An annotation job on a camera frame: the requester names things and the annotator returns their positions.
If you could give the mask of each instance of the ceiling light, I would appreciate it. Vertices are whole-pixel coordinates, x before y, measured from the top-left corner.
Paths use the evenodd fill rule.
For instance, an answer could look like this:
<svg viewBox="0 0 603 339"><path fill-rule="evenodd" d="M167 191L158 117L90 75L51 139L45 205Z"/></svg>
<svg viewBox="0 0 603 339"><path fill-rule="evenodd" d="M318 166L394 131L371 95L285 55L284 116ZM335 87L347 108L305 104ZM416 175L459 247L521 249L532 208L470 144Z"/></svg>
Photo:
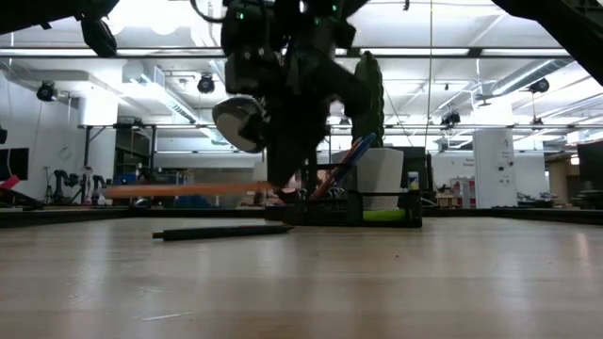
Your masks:
<svg viewBox="0 0 603 339"><path fill-rule="evenodd" d="M193 151L157 151L157 154L191 154Z"/></svg>
<svg viewBox="0 0 603 339"><path fill-rule="evenodd" d="M481 55L485 57L571 57L569 53L562 48L486 48L481 52Z"/></svg>
<svg viewBox="0 0 603 339"><path fill-rule="evenodd" d="M166 36L178 29L178 25L169 21L161 21L151 26L151 29L158 35Z"/></svg>
<svg viewBox="0 0 603 339"><path fill-rule="evenodd" d="M464 56L469 53L468 48L367 48L360 51L370 52L375 56Z"/></svg>

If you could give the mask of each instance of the fluorescent light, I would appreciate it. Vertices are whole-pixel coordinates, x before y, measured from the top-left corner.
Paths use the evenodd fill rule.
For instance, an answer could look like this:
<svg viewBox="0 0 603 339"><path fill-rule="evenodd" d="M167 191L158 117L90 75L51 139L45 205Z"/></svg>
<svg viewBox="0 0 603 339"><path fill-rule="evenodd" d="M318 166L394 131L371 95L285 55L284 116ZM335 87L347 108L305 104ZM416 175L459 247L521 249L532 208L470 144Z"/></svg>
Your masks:
<svg viewBox="0 0 603 339"><path fill-rule="evenodd" d="M243 153L241 151L233 150L216 150L216 151L157 151L158 154L231 154L231 153Z"/></svg>
<svg viewBox="0 0 603 339"><path fill-rule="evenodd" d="M486 48L481 52L481 55L485 57L572 57L562 48Z"/></svg>
<svg viewBox="0 0 603 339"><path fill-rule="evenodd" d="M174 124L174 125L158 125L157 129L194 129L194 128L198 128L196 125L193 124L187 124L187 125L182 125L182 124Z"/></svg>
<svg viewBox="0 0 603 339"><path fill-rule="evenodd" d="M367 48L360 53L370 52L375 56L464 56L468 48Z"/></svg>
<svg viewBox="0 0 603 339"><path fill-rule="evenodd" d="M157 154L191 154L193 151L157 151Z"/></svg>
<svg viewBox="0 0 603 339"><path fill-rule="evenodd" d="M96 57L88 48L0 48L2 57Z"/></svg>

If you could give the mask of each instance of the cable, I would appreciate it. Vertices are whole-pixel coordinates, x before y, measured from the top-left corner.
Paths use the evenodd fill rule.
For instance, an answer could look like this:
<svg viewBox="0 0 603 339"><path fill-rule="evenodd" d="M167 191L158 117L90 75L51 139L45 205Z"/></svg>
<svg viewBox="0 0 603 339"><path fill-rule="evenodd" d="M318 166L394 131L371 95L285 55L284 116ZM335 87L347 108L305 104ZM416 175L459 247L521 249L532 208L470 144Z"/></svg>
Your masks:
<svg viewBox="0 0 603 339"><path fill-rule="evenodd" d="M427 122L425 123L425 153L427 153L427 133L432 113L432 69L433 69L433 0L430 0L430 82L427 90Z"/></svg>
<svg viewBox="0 0 603 339"><path fill-rule="evenodd" d="M40 101L40 112L38 113L38 123L36 124L36 135L34 136L34 147L31 151L31 157L29 158L29 167L33 168L33 161L36 158L36 148L38 147L38 133L40 132L40 121L41 121L41 110L44 103Z"/></svg>
<svg viewBox="0 0 603 339"><path fill-rule="evenodd" d="M195 10L195 12L197 13L197 15L199 15L200 17L202 17L208 23L211 23L211 24L222 24L222 23L224 23L226 21L226 17L223 17L223 18L212 18L210 16L207 16L207 15L203 14L199 10L199 7L197 7L197 0L190 0L190 5Z"/></svg>
<svg viewBox="0 0 603 339"><path fill-rule="evenodd" d="M12 170L10 170L10 149L7 152L7 167L8 167L8 178L12 176Z"/></svg>

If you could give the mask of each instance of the metal beam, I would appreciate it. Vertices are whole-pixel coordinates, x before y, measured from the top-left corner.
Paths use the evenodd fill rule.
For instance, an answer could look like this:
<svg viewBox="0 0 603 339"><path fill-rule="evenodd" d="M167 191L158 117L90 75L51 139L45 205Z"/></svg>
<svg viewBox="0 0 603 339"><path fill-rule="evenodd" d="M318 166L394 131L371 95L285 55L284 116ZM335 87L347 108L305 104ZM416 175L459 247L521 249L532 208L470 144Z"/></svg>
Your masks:
<svg viewBox="0 0 603 339"><path fill-rule="evenodd" d="M475 59L475 58L520 58L520 59L556 59L571 57L562 48L525 48L525 47L353 47L348 51L341 50L336 59L357 58L364 51L370 51L376 58L436 58L436 59ZM0 47L0 57L13 59L36 58L99 58L88 48L35 48L35 47ZM226 58L219 47L186 47L186 48L122 48L118 49L115 59L219 59Z"/></svg>

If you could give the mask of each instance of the white wall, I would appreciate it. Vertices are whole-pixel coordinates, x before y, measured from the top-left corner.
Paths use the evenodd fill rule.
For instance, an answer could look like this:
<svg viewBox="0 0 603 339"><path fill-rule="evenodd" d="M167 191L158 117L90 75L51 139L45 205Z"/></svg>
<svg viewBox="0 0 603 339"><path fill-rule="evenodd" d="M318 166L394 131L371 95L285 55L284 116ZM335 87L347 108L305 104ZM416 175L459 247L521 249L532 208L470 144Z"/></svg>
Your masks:
<svg viewBox="0 0 603 339"><path fill-rule="evenodd" d="M35 92L9 82L5 75L0 72L0 124L8 130L8 139L0 149L29 148L29 179L14 189L42 200L45 166L51 172L78 172L83 164L84 131L77 129L79 113L71 109L68 114L68 107L61 103L42 103Z"/></svg>
<svg viewBox="0 0 603 339"><path fill-rule="evenodd" d="M475 176L473 153L432 154L433 181L437 186L450 186L450 179ZM548 192L545 176L545 156L536 153L515 154L515 182L517 191L538 198L540 192Z"/></svg>

